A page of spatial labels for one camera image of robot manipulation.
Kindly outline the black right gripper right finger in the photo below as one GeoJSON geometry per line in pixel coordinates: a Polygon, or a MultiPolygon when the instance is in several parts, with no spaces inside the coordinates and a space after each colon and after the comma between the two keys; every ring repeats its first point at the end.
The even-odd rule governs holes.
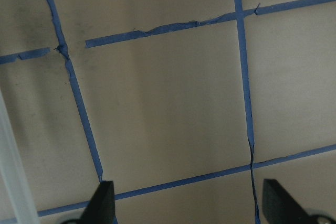
{"type": "Polygon", "coordinates": [[[262,188],[263,214],[268,223],[335,223],[329,216],[308,214],[275,179],[264,179],[262,188]]]}

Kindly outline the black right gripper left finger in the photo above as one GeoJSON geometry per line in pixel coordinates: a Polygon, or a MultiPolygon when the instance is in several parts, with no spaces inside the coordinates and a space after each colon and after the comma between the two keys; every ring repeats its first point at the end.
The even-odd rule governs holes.
{"type": "Polygon", "coordinates": [[[61,223],[113,224],[116,223],[115,194],[113,181],[102,181],[87,207],[78,218],[70,218],[61,223]]]}

